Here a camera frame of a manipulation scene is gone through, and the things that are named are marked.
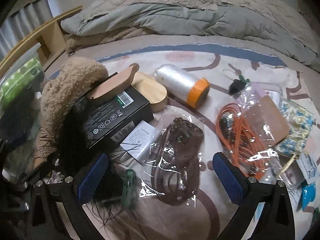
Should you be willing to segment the black feather hair clip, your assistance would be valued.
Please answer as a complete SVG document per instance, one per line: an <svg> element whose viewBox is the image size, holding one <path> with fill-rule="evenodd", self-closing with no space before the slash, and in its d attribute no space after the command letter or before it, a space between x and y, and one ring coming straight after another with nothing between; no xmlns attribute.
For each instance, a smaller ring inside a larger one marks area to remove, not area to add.
<svg viewBox="0 0 320 240"><path fill-rule="evenodd" d="M57 181L61 182L68 176L75 176L83 167L87 166L98 154L106 154L108 168L97 186L92 199L83 207L103 225L110 221L119 222L121 217L138 219L136 210L137 198L133 208L125 210L121 204L121 195L125 172L116 164L116 158L109 148L88 149L84 136L80 131L80 121L69 111L62 123L57 139L57 157L55 173Z"/></svg>

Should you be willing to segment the green clothespin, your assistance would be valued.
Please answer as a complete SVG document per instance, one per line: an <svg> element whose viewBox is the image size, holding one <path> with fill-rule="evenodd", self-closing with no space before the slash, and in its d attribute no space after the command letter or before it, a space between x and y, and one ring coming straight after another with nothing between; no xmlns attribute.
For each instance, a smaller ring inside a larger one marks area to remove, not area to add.
<svg viewBox="0 0 320 240"><path fill-rule="evenodd" d="M134 207L136 202L136 173L132 169L125 172L121 204L123 209L128 210Z"/></svg>

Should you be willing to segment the green dotted wipes pack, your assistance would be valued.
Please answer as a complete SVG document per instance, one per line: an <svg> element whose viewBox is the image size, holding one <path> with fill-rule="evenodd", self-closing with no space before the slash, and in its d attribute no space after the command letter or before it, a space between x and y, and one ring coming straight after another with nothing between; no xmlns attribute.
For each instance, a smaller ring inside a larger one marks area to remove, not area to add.
<svg viewBox="0 0 320 240"><path fill-rule="evenodd" d="M6 107L24 90L42 70L38 57L22 64L1 84L1 107Z"/></svg>

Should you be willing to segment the black knit glove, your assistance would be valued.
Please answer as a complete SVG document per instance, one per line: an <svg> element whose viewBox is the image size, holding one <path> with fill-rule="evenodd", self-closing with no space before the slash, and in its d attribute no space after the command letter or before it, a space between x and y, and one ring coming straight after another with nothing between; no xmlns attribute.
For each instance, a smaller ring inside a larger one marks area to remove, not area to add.
<svg viewBox="0 0 320 240"><path fill-rule="evenodd" d="M1 161L10 152L23 145L40 112L37 93L42 91L41 81L32 81L6 107L1 109Z"/></svg>

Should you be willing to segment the blue comb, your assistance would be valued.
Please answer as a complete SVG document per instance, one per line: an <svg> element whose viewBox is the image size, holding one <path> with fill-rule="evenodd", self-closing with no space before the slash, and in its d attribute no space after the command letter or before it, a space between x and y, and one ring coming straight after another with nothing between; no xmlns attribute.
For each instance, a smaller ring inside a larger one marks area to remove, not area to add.
<svg viewBox="0 0 320 240"><path fill-rule="evenodd" d="M310 202L313 202L316 197L316 184L315 182L308 184L306 181L302 183L302 210L305 210Z"/></svg>

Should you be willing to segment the brown yarn cardboard spool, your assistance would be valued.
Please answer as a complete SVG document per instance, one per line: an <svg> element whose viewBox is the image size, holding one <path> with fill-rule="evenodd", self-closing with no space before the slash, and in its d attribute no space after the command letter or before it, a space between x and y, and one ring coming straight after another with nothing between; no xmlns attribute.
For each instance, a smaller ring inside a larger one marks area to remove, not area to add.
<svg viewBox="0 0 320 240"><path fill-rule="evenodd" d="M46 162L48 157L56 151L56 136L46 128L40 128L36 138L33 169Z"/></svg>

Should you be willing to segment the blue floral pouch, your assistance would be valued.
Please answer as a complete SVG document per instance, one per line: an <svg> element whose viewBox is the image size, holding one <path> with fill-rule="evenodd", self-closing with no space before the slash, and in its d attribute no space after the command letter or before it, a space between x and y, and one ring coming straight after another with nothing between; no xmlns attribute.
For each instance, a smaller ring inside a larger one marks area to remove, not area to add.
<svg viewBox="0 0 320 240"><path fill-rule="evenodd" d="M289 134L274 146L278 154L300 156L304 152L307 139L316 122L315 116L301 105L283 99L280 112L287 121Z"/></svg>

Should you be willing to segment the pink patterned blanket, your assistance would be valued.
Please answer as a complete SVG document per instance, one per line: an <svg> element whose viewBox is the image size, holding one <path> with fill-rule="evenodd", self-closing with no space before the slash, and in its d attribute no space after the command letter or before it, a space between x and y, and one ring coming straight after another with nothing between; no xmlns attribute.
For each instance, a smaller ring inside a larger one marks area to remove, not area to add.
<svg viewBox="0 0 320 240"><path fill-rule="evenodd" d="M201 45L149 47L98 62L109 78L136 63L138 72L155 79L156 68L172 64L210 84L199 108L167 91L168 104L147 122L160 134L141 164L120 146L123 141L110 149L119 167L136 173L138 219L121 217L103 225L82 207L103 239L218 239L238 206L214 172L217 152L246 177L271 185L283 181L295 239L306 236L319 204L319 112L300 72L275 56L232 47L204 50ZM280 112L283 99L316 118L300 156L287 157L274 149L289 134ZM302 210L304 181L315 182L316 197Z"/></svg>

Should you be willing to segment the white charger block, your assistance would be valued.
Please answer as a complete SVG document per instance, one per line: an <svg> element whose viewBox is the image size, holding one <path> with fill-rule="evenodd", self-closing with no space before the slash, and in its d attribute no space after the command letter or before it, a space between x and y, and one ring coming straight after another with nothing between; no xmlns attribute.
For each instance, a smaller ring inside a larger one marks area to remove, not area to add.
<svg viewBox="0 0 320 240"><path fill-rule="evenodd" d="M145 121L141 121L123 140L120 146L140 164L149 153L151 144L157 139L160 131Z"/></svg>

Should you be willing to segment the black product box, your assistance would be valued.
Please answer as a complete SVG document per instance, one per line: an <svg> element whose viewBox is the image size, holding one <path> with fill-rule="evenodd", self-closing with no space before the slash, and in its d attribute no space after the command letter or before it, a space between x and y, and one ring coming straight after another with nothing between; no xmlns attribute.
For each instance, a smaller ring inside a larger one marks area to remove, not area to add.
<svg viewBox="0 0 320 240"><path fill-rule="evenodd" d="M72 113L80 121L80 131L90 150L116 148L141 121L153 120L149 100L133 86L100 104L83 96Z"/></svg>

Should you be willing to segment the clear plastic storage bin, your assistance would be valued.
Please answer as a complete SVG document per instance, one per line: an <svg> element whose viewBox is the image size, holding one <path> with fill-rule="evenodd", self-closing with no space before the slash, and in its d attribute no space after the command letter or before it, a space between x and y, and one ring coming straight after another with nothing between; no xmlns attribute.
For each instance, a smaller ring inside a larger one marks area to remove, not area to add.
<svg viewBox="0 0 320 240"><path fill-rule="evenodd" d="M37 43L1 78L2 176L16 184L33 168L44 72Z"/></svg>

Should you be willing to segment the beige fleece hat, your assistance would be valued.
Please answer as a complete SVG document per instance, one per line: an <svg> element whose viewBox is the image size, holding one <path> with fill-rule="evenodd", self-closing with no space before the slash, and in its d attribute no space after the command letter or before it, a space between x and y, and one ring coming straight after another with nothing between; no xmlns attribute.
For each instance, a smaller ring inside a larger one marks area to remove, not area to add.
<svg viewBox="0 0 320 240"><path fill-rule="evenodd" d="M73 57L65 61L58 76L49 80L42 91L39 138L51 140L76 100L107 77L106 67L93 59Z"/></svg>

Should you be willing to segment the clear thread spool orange cap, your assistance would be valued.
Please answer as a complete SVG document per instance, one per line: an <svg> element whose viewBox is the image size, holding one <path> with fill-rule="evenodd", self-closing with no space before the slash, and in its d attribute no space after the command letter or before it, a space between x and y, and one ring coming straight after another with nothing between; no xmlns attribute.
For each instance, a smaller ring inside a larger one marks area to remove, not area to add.
<svg viewBox="0 0 320 240"><path fill-rule="evenodd" d="M153 72L155 80L190 107L199 108L205 101L210 84L172 64L163 64Z"/></svg>

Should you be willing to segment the wooden side shelf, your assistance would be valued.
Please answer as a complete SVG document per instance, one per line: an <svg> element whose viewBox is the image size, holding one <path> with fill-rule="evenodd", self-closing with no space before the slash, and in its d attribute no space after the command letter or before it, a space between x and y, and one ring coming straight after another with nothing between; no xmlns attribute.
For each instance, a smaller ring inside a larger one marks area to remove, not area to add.
<svg viewBox="0 0 320 240"><path fill-rule="evenodd" d="M65 52L67 33L62 30L61 21L72 17L81 10L82 6L78 6L52 18L18 42L1 61L1 76L3 76L24 53L37 44L40 44L40 48L37 49L40 62L43 68L47 70L48 67Z"/></svg>

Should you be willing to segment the right beige pillow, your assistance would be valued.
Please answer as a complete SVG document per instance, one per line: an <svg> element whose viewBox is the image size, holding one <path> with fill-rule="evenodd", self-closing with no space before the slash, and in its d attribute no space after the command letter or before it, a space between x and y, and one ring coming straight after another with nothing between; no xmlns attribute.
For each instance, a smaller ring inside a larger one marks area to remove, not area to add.
<svg viewBox="0 0 320 240"><path fill-rule="evenodd" d="M296 9L282 0L220 0L220 2L245 7L259 13L282 26L293 38L318 53L316 32Z"/></svg>

